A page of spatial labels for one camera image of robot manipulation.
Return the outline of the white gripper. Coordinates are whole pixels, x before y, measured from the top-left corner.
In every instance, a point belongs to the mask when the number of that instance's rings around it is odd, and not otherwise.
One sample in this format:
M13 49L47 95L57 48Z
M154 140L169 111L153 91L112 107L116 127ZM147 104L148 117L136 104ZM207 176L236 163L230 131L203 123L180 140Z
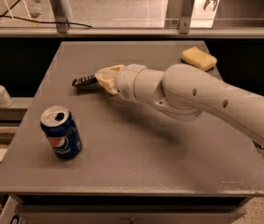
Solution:
M146 69L144 65L130 64L124 66L118 64L100 69L96 77L98 83L108 93L118 96L128 102L137 102L134 94L134 82L139 73Z

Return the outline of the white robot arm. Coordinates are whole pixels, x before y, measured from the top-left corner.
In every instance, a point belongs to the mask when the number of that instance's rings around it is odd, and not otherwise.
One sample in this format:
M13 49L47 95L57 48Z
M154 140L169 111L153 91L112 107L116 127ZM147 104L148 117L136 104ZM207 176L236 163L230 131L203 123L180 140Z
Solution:
M94 76L107 92L144 102L179 120L207 112L264 146L264 96L245 91L194 66L179 63L164 71L144 65L115 65Z

